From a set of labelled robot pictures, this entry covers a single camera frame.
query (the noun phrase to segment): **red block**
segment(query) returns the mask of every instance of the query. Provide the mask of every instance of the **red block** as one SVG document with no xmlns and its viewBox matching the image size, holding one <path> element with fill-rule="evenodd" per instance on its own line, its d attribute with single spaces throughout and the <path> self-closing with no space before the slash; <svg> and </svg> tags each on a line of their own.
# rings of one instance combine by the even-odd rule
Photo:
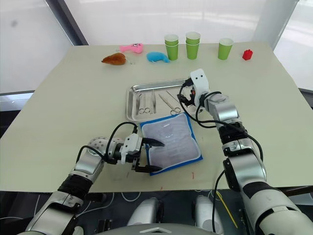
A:
<svg viewBox="0 0 313 235">
<path fill-rule="evenodd" d="M 252 50 L 245 50 L 244 51 L 244 54 L 243 54 L 243 59 L 244 60 L 249 60 L 249 59 L 251 59 L 251 57 L 252 57 L 252 54 L 253 54 L 253 51 Z"/>
</svg>

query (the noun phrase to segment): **paper cup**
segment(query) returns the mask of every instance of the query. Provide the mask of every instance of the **paper cup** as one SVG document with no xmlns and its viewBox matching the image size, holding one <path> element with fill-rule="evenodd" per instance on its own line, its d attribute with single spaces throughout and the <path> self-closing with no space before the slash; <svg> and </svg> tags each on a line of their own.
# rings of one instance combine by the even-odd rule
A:
<svg viewBox="0 0 313 235">
<path fill-rule="evenodd" d="M 197 32 L 186 33 L 186 43 L 190 45 L 196 45 L 200 42 L 200 34 Z"/>
<path fill-rule="evenodd" d="M 178 36 L 176 34 L 167 34 L 164 37 L 165 44 L 168 46 L 175 46 L 178 44 Z"/>
<path fill-rule="evenodd" d="M 169 46 L 169 45 L 165 45 L 166 46 L 166 51 L 167 51 L 167 57 L 170 60 L 177 60 L 178 58 L 178 43 L 174 46 Z"/>
<path fill-rule="evenodd" d="M 226 60 L 228 58 L 231 47 L 233 46 L 234 41 L 230 38 L 222 38 L 219 43 L 219 54 L 218 58 L 220 60 Z"/>
<path fill-rule="evenodd" d="M 194 60 L 197 58 L 199 43 L 191 45 L 186 41 L 186 49 L 187 49 L 187 58 L 190 60 Z"/>
</svg>

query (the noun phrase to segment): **black cable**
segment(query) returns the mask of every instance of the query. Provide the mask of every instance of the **black cable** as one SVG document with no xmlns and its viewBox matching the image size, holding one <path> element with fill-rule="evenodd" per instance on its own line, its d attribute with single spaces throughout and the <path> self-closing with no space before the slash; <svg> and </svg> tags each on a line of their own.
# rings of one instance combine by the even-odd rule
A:
<svg viewBox="0 0 313 235">
<path fill-rule="evenodd" d="M 182 87 L 180 88 L 179 95 L 181 95 L 181 91 L 182 91 L 182 89 L 183 89 L 184 86 L 185 86 L 185 85 L 182 85 Z M 218 93 L 220 93 L 220 92 L 212 92 L 212 93 L 209 93 L 209 94 L 207 94 L 207 95 L 204 97 L 204 100 L 205 100 L 206 98 L 208 98 L 210 95 L 218 94 Z M 255 142 L 255 144 L 258 146 L 258 149 L 259 149 L 259 152 L 260 152 L 260 159 L 261 159 L 261 161 L 263 161 L 263 150 L 262 150 L 262 147 L 261 147 L 260 143 L 259 143 L 254 137 L 252 137 L 252 136 L 249 135 L 248 133 L 245 133 L 243 130 L 241 130 L 241 129 L 239 129 L 239 128 L 233 126 L 233 125 L 230 125 L 229 123 L 224 122 L 224 121 L 218 121 L 218 120 L 200 121 L 200 120 L 198 119 L 198 113 L 199 113 L 199 110 L 200 110 L 200 107 L 201 107 L 200 105 L 197 107 L 197 110 L 196 110 L 196 118 L 193 118 L 193 117 L 187 112 L 187 110 L 183 107 L 182 102 L 181 102 L 180 100 L 179 100 L 179 103 L 180 103 L 182 109 L 185 111 L 185 113 L 186 113 L 193 121 L 196 121 L 196 122 L 199 124 L 199 126 L 201 126 L 201 127 L 203 127 L 203 128 L 213 128 L 213 127 L 216 127 L 216 126 L 205 126 L 205 125 L 202 125 L 202 123 L 219 123 L 219 124 L 228 126 L 228 127 L 230 127 L 230 128 L 233 128 L 233 129 L 235 129 L 236 131 L 242 132 L 242 133 L 244 134 L 244 136 L 246 136 L 247 138 L 250 138 L 251 140 L 253 140 L 253 142 Z"/>
<path fill-rule="evenodd" d="M 92 148 L 92 147 L 90 147 L 90 146 L 88 146 L 88 145 L 84 145 L 84 146 L 82 146 L 82 147 L 80 148 L 80 150 L 79 150 L 79 152 L 78 152 L 77 159 L 76 159 L 76 163 L 78 162 L 78 160 L 79 160 L 79 158 L 80 158 L 80 155 L 82 154 L 82 151 L 83 151 L 84 148 L 88 148 L 88 149 L 94 151 L 96 154 L 98 154 L 98 155 L 102 158 L 102 160 L 105 161 L 105 156 L 102 155 L 98 150 L 96 150 L 96 149 L 94 149 L 94 148 Z"/>
<path fill-rule="evenodd" d="M 221 177 L 223 176 L 223 174 L 225 173 L 225 171 L 223 170 L 222 173 L 219 175 L 219 177 L 217 178 L 216 182 L 215 182 L 215 188 L 214 188 L 214 194 L 213 194 L 213 212 L 212 212 L 212 228 L 213 228 L 213 232 L 216 233 L 215 231 L 215 223 L 214 223 L 214 216 L 215 216 L 215 202 L 216 202 L 216 190 L 217 190 L 217 185 L 221 179 Z"/>
<path fill-rule="evenodd" d="M 104 155 L 104 156 L 105 156 L 105 159 L 106 159 L 106 162 L 108 162 L 108 160 L 109 160 L 109 146 L 110 146 L 111 141 L 112 141 L 112 139 L 113 139 L 113 137 L 114 137 L 114 134 L 116 133 L 116 131 L 117 131 L 118 128 L 120 128 L 122 125 L 125 125 L 125 124 L 131 124 L 131 125 L 133 125 L 133 126 L 134 126 L 133 133 L 137 133 L 137 125 L 136 125 L 135 123 L 133 123 L 133 122 L 131 122 L 131 121 L 125 121 L 125 122 L 120 123 L 120 124 L 113 130 L 113 132 L 112 132 L 112 134 L 111 134 L 111 136 L 110 136 L 110 138 L 109 138 L 109 142 L 108 142 L 107 148 L 106 148 L 106 153 L 105 153 L 105 155 Z"/>
</svg>

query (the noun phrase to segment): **tabletop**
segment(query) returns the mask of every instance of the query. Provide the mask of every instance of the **tabletop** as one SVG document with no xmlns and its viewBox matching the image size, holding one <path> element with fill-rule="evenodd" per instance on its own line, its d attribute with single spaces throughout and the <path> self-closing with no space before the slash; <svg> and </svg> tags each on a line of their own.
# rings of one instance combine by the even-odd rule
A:
<svg viewBox="0 0 313 235">
<path fill-rule="evenodd" d="M 142 54 L 126 53 L 132 63 L 112 66 L 101 60 L 118 46 L 72 47 L 0 140 L 0 190 L 52 192 L 75 165 L 79 148 L 97 136 L 109 137 L 126 120 L 126 90 L 136 84 L 187 79 L 202 68 L 210 90 L 221 91 L 236 105 L 243 125 L 261 144 L 268 183 L 274 187 L 312 185 L 313 111 L 292 78 L 264 43 L 235 43 L 229 58 L 217 58 L 218 44 L 201 44 L 198 58 L 151 63 Z M 244 50 L 252 59 L 242 59 Z M 200 118 L 207 118 L 202 113 Z M 213 188 L 225 159 L 216 129 L 192 121 L 203 160 L 150 176 L 130 164 L 104 166 L 91 192 L 156 191 Z M 125 138 L 131 127 L 116 136 Z M 219 188 L 228 188 L 224 176 Z"/>
</svg>

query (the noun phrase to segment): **stainless steel tray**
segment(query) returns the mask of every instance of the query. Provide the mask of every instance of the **stainless steel tray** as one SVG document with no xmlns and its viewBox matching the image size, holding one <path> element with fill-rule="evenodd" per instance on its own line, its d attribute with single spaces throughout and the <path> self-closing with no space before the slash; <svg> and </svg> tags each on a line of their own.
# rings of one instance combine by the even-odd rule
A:
<svg viewBox="0 0 313 235">
<path fill-rule="evenodd" d="M 126 93 L 126 119 L 134 122 L 144 122 L 175 114 L 175 112 L 172 112 L 171 114 L 171 108 L 162 100 L 159 95 L 165 98 L 167 102 L 174 108 L 180 108 L 180 112 L 177 112 L 177 114 L 182 113 L 183 109 L 178 102 L 177 94 L 179 93 L 179 90 L 184 82 L 185 80 L 174 80 L 132 86 L 129 90 L 127 90 Z M 152 102 L 153 93 L 156 97 L 155 113 Z M 184 88 L 182 93 L 185 97 L 190 98 L 190 88 Z M 190 114 L 195 114 L 196 112 L 195 106 L 191 106 L 189 108 L 185 106 L 185 108 Z"/>
</svg>

